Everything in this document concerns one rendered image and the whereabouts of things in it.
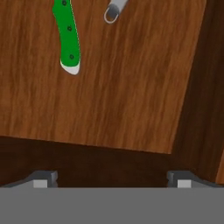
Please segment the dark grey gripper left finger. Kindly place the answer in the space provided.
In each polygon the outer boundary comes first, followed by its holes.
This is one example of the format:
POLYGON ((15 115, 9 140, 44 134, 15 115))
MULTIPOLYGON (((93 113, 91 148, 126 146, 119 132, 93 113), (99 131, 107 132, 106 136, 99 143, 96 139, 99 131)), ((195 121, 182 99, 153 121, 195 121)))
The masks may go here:
POLYGON ((28 177, 4 185, 3 188, 30 187, 30 188, 55 188, 58 186, 57 171, 34 171, 28 177))

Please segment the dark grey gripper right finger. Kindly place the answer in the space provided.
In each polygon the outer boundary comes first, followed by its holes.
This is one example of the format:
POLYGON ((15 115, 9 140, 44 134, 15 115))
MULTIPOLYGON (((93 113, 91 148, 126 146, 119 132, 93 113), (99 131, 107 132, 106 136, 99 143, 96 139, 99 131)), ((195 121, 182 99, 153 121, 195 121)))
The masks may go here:
POLYGON ((168 171, 167 180, 167 186, 172 188, 224 188, 224 185, 201 179, 190 171, 168 171))

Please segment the green-handled knife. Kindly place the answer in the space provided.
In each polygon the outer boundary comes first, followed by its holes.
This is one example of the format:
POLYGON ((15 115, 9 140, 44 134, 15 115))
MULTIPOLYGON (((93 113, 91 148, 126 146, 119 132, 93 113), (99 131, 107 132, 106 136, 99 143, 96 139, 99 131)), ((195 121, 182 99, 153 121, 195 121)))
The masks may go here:
POLYGON ((54 0, 52 12, 59 30, 60 65, 71 75, 81 67, 81 49, 71 0, 54 0))

